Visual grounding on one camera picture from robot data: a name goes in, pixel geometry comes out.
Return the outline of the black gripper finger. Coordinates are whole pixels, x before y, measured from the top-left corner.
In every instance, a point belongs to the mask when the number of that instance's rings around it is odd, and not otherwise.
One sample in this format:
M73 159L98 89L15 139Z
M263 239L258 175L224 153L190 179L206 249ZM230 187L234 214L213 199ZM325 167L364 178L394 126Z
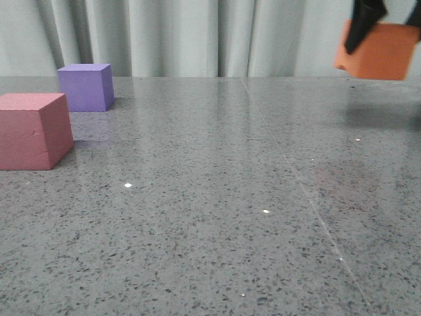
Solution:
M352 54L386 14L387 9L382 0L354 0L351 24L344 43L346 52Z
M405 22L408 26L414 26L417 28L421 27L421 1L417 0L414 5L412 12L410 13L407 21Z

